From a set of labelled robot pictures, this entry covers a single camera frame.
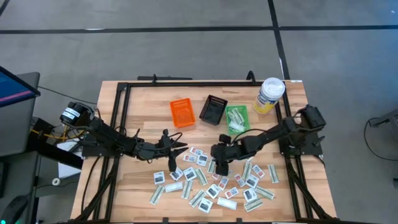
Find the computer screen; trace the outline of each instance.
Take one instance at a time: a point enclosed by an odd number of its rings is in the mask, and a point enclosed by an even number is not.
[[[40,92],[0,67],[0,107],[39,96]]]

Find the orange basket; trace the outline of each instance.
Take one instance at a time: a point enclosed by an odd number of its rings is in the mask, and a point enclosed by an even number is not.
[[[189,98],[175,100],[170,102],[173,122],[176,128],[183,128],[195,124],[195,115],[193,115],[192,104]]]

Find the black basket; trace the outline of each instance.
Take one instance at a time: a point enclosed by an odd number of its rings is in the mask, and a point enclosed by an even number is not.
[[[202,121],[219,125],[228,101],[209,95],[199,118]]]

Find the green plastic basket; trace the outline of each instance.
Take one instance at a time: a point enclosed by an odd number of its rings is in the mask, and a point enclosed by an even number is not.
[[[248,118],[248,109],[246,108],[246,106],[244,106],[244,105],[227,106],[225,108],[225,115],[226,115],[226,123],[228,125],[228,133],[229,134],[239,134],[240,133],[240,131],[236,131],[236,130],[234,130],[234,129],[229,127],[229,122],[231,120],[229,119],[228,112],[233,110],[233,109],[235,109],[235,108],[237,108],[238,112],[243,116],[243,119],[244,119],[243,126],[246,128],[246,130],[250,129],[250,123],[249,123],[249,118]]]

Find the gray floor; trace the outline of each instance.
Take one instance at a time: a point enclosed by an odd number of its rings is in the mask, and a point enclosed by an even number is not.
[[[280,26],[398,24],[394,0],[274,2]],[[271,24],[267,1],[260,0],[11,0],[0,17],[0,29]],[[281,35],[291,79],[304,81],[309,102],[328,123],[322,146],[338,216],[396,223],[398,190],[392,178],[398,175],[398,162],[374,157],[366,149],[363,128],[367,119],[398,107],[398,30]],[[253,70],[258,79],[282,77],[273,31],[0,35],[0,49],[3,67],[14,73],[40,72],[41,86],[89,101],[96,101],[103,80],[134,80],[153,73],[234,79]],[[34,114],[59,124],[69,101],[42,90]],[[389,126],[369,129],[368,139],[380,155],[398,158],[398,142]],[[66,220],[73,203],[70,191],[42,200],[39,218]],[[55,213],[53,203],[66,212]]]

